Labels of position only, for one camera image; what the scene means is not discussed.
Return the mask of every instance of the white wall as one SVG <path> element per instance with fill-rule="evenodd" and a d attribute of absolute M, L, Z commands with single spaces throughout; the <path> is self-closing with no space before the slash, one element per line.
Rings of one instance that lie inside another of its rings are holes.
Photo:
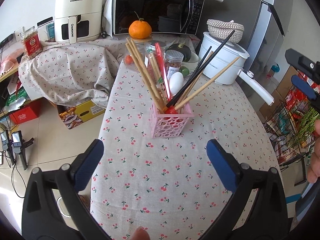
<path fill-rule="evenodd" d="M 0 41 L 24 26 L 54 18 L 55 0 L 4 0 L 0 6 Z"/>
<path fill-rule="evenodd" d="M 289 68 L 284 54 L 290 48 L 314 62 L 320 61 L 320 26 L 305 0 L 293 0 L 288 31 L 276 58 L 280 71 L 274 77 L 279 82 Z"/>

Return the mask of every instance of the wire rack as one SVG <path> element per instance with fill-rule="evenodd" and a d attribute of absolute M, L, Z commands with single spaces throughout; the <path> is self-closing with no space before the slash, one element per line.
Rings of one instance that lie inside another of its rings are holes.
<path fill-rule="evenodd" d="M 313 110 L 306 98 L 292 104 L 290 95 L 296 90 L 294 86 L 290 89 L 285 101 L 280 102 L 263 124 L 282 170 L 308 156 L 318 136 L 314 131 L 305 132 L 306 125 L 302 127 L 305 119 L 310 116 L 309 111 Z"/>

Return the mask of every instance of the screw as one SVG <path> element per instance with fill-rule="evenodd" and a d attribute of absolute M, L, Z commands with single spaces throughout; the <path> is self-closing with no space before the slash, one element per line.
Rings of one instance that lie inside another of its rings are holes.
<path fill-rule="evenodd" d="M 244 170 L 247 170 L 250 168 L 250 165 L 248 163 L 241 163 L 240 164 L 241 168 L 244 169 Z"/>
<path fill-rule="evenodd" d="M 67 171 L 67 170 L 69 170 L 69 168 L 70 168 L 70 164 L 68 164 L 68 163 L 65 163 L 65 164 L 63 164 L 63 165 L 61 166 L 61 169 L 62 169 L 63 171 Z"/>
<path fill-rule="evenodd" d="M 38 167 L 35 167 L 33 170 L 32 170 L 32 173 L 33 174 L 37 174 L 39 172 L 39 168 Z"/>
<path fill-rule="evenodd" d="M 278 173 L 278 170 L 276 168 L 274 168 L 274 167 L 272 167 L 270 170 L 271 170 L 271 172 L 273 174 L 277 174 Z"/>

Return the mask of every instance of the red box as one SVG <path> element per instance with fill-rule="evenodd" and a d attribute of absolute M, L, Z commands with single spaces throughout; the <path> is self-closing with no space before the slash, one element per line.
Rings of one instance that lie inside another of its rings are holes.
<path fill-rule="evenodd" d="M 32 119 L 38 118 L 40 114 L 40 108 L 41 100 L 38 99 L 36 101 L 30 102 L 26 106 L 23 106 L 21 109 L 14 112 L 13 114 L 10 114 L 9 116 L 11 120 L 14 121 L 16 124 L 21 124 Z"/>

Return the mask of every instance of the human hand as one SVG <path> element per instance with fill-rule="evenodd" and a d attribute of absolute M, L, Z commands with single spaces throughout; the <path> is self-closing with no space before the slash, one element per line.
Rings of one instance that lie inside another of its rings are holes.
<path fill-rule="evenodd" d="M 315 130 L 320 134 L 320 120 L 315 121 Z M 307 172 L 307 179 L 310 183 L 315 183 L 320 177 L 320 138 L 316 140 L 315 152 L 311 155 L 311 163 Z"/>
<path fill-rule="evenodd" d="M 142 227 L 138 227 L 130 240 L 150 240 L 150 236 L 146 230 L 143 230 Z"/>

